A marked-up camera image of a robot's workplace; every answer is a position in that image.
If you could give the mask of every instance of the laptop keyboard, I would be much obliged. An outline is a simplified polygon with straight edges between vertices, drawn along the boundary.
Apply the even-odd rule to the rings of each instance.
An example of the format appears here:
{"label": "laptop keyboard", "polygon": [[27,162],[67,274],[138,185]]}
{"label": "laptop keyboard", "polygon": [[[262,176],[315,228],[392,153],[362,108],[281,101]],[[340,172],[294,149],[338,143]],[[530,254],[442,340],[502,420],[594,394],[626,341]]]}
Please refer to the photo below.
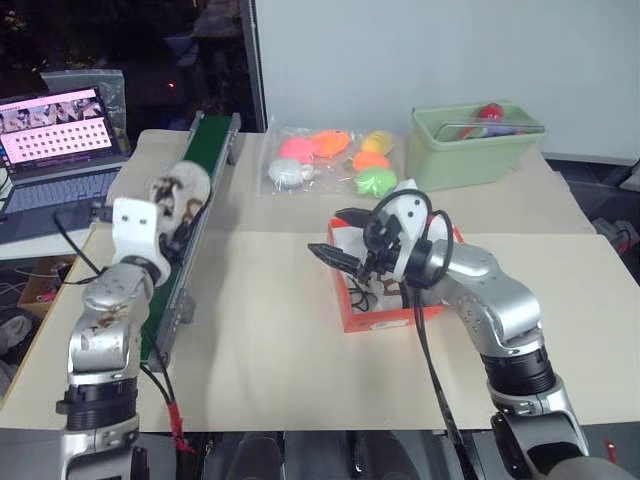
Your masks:
{"label": "laptop keyboard", "polygon": [[4,213],[104,197],[117,174],[116,171],[110,171],[17,188]]}

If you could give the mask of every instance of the plastic bag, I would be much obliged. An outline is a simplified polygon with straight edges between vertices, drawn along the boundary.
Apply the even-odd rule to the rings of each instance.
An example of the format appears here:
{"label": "plastic bag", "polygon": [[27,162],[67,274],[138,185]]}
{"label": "plastic bag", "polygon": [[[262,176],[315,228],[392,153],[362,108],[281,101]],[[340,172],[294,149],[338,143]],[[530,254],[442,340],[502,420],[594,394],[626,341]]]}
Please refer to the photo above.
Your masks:
{"label": "plastic bag", "polygon": [[371,148],[381,146],[381,151],[392,147],[386,155],[363,154],[363,143],[372,133],[280,127],[272,119],[257,163],[258,195],[384,196],[401,180],[401,139],[389,133],[389,145],[379,145],[375,139],[373,147],[367,143]]}

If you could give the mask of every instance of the laptop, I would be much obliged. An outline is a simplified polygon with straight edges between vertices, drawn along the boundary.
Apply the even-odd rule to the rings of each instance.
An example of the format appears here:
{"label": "laptop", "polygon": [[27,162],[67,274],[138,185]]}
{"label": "laptop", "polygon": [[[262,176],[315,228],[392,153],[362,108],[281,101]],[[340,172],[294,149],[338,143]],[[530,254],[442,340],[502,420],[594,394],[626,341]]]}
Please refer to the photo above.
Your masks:
{"label": "laptop", "polygon": [[0,104],[0,158],[13,188],[0,211],[0,244],[91,223],[126,158],[97,87]]}

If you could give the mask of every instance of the orange toy fruit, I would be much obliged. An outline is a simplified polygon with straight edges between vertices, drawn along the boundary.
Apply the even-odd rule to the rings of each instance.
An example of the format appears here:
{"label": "orange toy fruit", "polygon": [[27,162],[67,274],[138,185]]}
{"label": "orange toy fruit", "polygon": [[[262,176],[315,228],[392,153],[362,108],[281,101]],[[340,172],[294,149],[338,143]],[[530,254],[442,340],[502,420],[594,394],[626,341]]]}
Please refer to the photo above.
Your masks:
{"label": "orange toy fruit", "polygon": [[361,172],[365,168],[389,168],[389,160],[384,155],[374,152],[360,152],[353,157],[353,169]]}
{"label": "orange toy fruit", "polygon": [[316,157],[333,158],[347,148],[351,138],[347,132],[323,130],[311,137],[310,140],[318,146],[315,151]]}

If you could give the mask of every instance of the silver robotic arm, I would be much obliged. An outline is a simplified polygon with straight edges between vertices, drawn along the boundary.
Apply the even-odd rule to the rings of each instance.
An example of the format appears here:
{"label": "silver robotic arm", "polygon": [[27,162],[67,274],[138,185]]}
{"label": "silver robotic arm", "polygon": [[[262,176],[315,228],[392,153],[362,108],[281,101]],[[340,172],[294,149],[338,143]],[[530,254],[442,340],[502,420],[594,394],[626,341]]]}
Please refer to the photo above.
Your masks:
{"label": "silver robotic arm", "polygon": [[67,417],[63,480],[149,478],[146,452],[134,445],[140,333],[169,264],[159,250],[158,205],[119,198],[113,218],[115,263],[83,292],[69,341],[69,388],[56,405]]}
{"label": "silver robotic arm", "polygon": [[[443,265],[446,241],[425,264],[430,278]],[[587,442],[544,346],[540,305],[531,291],[500,270],[479,247],[456,244],[433,294],[455,308],[484,363],[491,424],[508,471],[540,478],[562,460],[588,455]]]}
{"label": "silver robotic arm", "polygon": [[[454,244],[452,231],[448,240],[427,240],[428,220],[434,214],[438,212],[432,212],[429,198],[407,180],[372,211],[348,208],[336,213],[363,229],[364,258],[326,244],[309,248],[361,283],[373,272],[389,272],[398,282],[424,289],[427,303],[454,308],[487,372],[498,410],[491,424],[505,468],[514,478],[551,479],[554,467],[587,456],[588,447],[562,379],[549,361],[540,305],[528,288],[502,272],[491,253]],[[603,468],[607,473],[592,469],[590,478],[614,478],[608,469],[615,466]]]}

